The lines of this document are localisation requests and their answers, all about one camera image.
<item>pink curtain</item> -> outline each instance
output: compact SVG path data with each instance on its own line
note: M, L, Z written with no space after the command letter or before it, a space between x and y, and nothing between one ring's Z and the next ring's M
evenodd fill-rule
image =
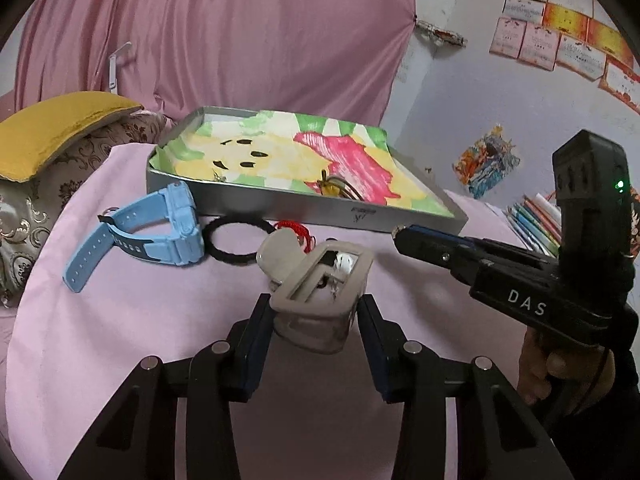
M378 124L414 26L415 0L37 0L16 110L106 89L180 119L202 105Z

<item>screw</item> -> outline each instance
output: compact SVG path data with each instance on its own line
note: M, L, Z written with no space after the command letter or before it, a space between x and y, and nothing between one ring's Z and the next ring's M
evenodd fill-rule
M417 341L407 341L402 345L402 348L408 354L419 354L422 351L422 345Z
M149 355L140 361L140 367L143 370L153 370L158 366L159 360L155 355Z
M231 345L224 340L216 341L211 345L211 351L214 354L226 354L231 350Z
M476 357L474 359L474 364L481 370L489 370L494 365L491 359L483 355L481 355L480 357Z

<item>blue watch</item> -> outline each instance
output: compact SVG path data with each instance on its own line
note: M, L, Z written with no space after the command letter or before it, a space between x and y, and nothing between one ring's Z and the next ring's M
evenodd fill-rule
M110 216L98 215L98 219L100 225L66 264L63 280L74 292L82 290L113 245L139 260L175 266L195 263L204 255L193 196L184 182L169 184ZM172 231L168 236L130 233L163 219L171 223Z

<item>white wall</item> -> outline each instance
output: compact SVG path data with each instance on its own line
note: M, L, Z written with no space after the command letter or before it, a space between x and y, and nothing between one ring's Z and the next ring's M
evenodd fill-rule
M447 27L455 4L456 0L415 0L418 17L443 28ZM400 137L435 53L436 48L432 43L422 40L417 34L412 36L380 123L388 133L391 145Z
M27 20L29 11L25 13L18 25L14 28L11 36L0 51L0 96L14 89L15 66L18 62L18 50L20 49L20 38L24 30L24 23Z
M482 200L507 206L523 193L552 191L552 152L587 128L625 148L632 183L640 186L640 115L569 70L546 72L489 54L503 3L457 0L447 26L463 34L468 46L436 53L396 149L412 156L416 167L433 168L441 187L462 192L452 163L500 123L522 163ZM640 280L629 299L638 310ZM634 354L638 360L639 339Z

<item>metal clip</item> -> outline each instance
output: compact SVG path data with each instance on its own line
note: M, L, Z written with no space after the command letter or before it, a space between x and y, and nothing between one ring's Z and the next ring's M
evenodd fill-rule
M417 28L423 36L433 41L435 46L443 46L445 43L452 44L453 46L466 46L466 40L460 36L460 34L452 32L451 30L438 28L424 20L418 20L416 18L415 28Z
M118 48L109 56L109 91L112 94L118 94L118 79L116 78L116 58L120 54L128 52L132 46L133 44L130 41L127 41L127 43Z

